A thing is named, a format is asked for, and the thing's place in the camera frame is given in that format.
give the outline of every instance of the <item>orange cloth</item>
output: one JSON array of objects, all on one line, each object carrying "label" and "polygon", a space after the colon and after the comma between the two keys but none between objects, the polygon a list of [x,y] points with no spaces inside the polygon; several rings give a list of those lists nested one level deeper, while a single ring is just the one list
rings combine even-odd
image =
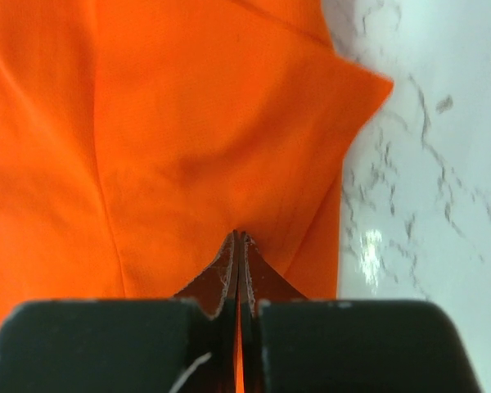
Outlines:
[{"label": "orange cloth", "polygon": [[0,322],[171,296],[234,228],[334,297],[342,158],[391,86],[319,0],[0,0]]}]

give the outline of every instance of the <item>cloth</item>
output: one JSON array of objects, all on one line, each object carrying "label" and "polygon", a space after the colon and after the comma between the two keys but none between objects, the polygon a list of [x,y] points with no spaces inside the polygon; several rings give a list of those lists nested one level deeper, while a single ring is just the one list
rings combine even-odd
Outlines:
[{"label": "cloth", "polygon": [[334,297],[342,159],[391,89],[318,0],[0,0],[0,323],[171,296],[234,228]]}]

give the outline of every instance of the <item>white marble surface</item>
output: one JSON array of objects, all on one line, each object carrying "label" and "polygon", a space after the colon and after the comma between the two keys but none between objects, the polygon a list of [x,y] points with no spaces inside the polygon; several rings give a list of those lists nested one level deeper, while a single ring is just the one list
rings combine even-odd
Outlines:
[{"label": "white marble surface", "polygon": [[434,301],[491,392],[491,0],[322,5],[337,51],[395,81],[345,158],[339,296]]}]

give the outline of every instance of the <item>marble countertop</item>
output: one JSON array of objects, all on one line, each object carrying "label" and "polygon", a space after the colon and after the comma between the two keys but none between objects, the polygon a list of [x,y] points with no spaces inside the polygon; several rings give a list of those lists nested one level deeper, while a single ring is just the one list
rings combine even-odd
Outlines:
[{"label": "marble countertop", "polygon": [[491,392],[491,1],[322,6],[336,50],[395,81],[345,158],[339,297],[440,305]]}]

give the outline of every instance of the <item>orange fabric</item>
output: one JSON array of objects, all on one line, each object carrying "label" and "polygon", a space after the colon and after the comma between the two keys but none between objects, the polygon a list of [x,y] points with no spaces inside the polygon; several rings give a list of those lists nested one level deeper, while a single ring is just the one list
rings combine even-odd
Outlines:
[{"label": "orange fabric", "polygon": [[0,323],[171,296],[234,228],[334,297],[342,158],[390,90],[318,0],[0,0]]}]

